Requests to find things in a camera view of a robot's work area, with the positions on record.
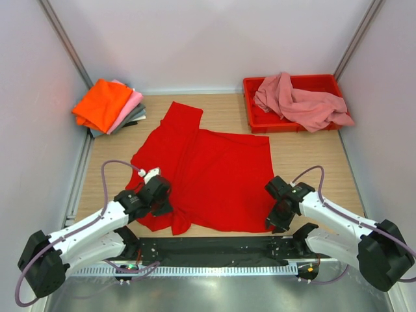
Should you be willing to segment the red t shirt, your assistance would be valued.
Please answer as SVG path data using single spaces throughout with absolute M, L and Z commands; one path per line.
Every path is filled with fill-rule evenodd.
M 274 200 L 265 185 L 274 177 L 267 136 L 200 128 L 203 111 L 170 105 L 160 126 L 133 155 L 131 164 L 160 168 L 171 184 L 172 212 L 137 221 L 173 235 L 196 224 L 217 231 L 264 233 Z

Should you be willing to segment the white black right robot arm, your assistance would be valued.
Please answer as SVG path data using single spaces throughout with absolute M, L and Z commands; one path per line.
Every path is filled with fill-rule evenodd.
M 379 291 L 387 292 L 415 264 L 399 228 L 389 220 L 375 222 L 326 199 L 306 183 L 286 183 L 280 176 L 265 186 L 275 200 L 265 224 L 288 231 L 294 216 L 312 219 L 294 232 L 293 250 L 300 257 L 327 255 L 359 270 Z

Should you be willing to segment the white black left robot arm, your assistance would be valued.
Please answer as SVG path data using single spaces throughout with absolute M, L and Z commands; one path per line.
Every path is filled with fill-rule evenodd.
M 46 235 L 33 233 L 18 261 L 23 280 L 35 297 L 49 296 L 73 273 L 98 261 L 130 260 L 139 251 L 139 239 L 128 224 L 172 212 L 170 182 L 157 170 L 144 178 L 138 191 L 123 190 L 84 220 Z

